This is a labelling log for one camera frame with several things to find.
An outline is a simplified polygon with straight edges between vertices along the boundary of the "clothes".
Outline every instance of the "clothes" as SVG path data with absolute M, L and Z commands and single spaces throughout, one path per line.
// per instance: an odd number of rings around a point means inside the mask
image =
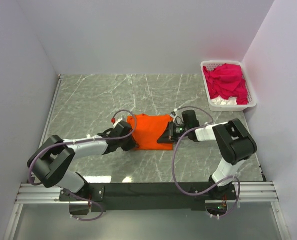
M 223 99 L 221 96 L 213 98 L 211 100 L 215 105 L 237 105 L 237 97 L 230 97 L 228 100 Z
M 207 87 L 211 99 L 221 96 L 228 100 L 230 97 L 237 97 L 238 105 L 247 105 L 248 90 L 246 81 L 243 78 L 242 68 L 239 65 L 224 64 L 213 71 L 203 67 Z
M 170 115 L 149 116 L 143 113 L 135 116 L 137 127 L 133 137 L 139 145 L 137 150 L 173 150 L 173 143 L 158 143 L 168 123 L 173 120 Z M 127 117 L 127 122 L 132 128 L 135 127 L 135 119 L 132 116 Z

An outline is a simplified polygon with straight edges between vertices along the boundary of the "table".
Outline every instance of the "table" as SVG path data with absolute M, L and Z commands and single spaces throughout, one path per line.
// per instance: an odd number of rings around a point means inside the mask
M 215 123 L 238 118 L 247 127 L 243 112 L 210 111 L 201 74 L 64 75 L 60 78 L 44 139 L 52 135 L 80 139 L 102 133 L 112 127 L 111 118 L 120 109 L 135 114 L 165 115 L 183 106 L 203 108 L 214 117 Z M 209 120 L 198 110 L 196 115 L 201 124 Z M 172 182 L 172 156 L 173 151 L 118 149 L 107 155 L 77 159 L 69 170 L 93 177 L 93 182 L 99 183 Z M 185 139 L 176 158 L 177 179 L 208 181 L 220 161 L 221 153 L 215 141 L 196 143 Z M 240 168 L 238 177 L 244 182 L 263 181 L 256 154 Z

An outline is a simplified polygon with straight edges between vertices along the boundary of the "wall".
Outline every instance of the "wall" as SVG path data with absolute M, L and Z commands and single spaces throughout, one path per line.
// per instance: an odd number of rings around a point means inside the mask
M 241 61 L 274 0 L 18 0 L 60 74 L 200 73 Z
M 297 240 L 297 1 L 275 0 L 244 63 L 258 97 L 246 119 Z
M 0 0 L 0 239 L 37 149 L 57 75 L 15 0 Z

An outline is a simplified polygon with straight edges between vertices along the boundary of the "pink cloth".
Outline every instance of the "pink cloth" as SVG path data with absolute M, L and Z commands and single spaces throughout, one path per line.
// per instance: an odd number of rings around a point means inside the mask
M 247 105 L 249 103 L 249 93 L 241 66 L 224 64 L 218 66 L 213 71 L 209 71 L 204 66 L 203 71 L 211 99 L 215 99 L 218 96 L 225 100 L 228 100 L 230 97 L 237 97 L 238 105 Z

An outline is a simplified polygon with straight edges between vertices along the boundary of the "gray marble surface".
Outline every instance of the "gray marble surface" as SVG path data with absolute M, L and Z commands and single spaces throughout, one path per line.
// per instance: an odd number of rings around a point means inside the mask
M 51 115 L 46 139 L 59 135 L 80 139 L 112 127 L 111 118 L 120 109 L 135 114 L 164 115 L 174 108 L 196 106 L 211 113 L 215 123 L 239 118 L 243 112 L 212 112 L 200 74 L 97 74 L 65 75 Z M 197 111 L 197 119 L 208 117 Z M 129 151 L 77 159 L 69 169 L 96 182 L 172 182 L 173 151 Z M 176 158 L 176 175 L 181 182 L 208 181 L 221 160 L 215 141 L 184 140 Z M 253 155 L 238 173 L 242 181 L 263 181 L 257 157 Z

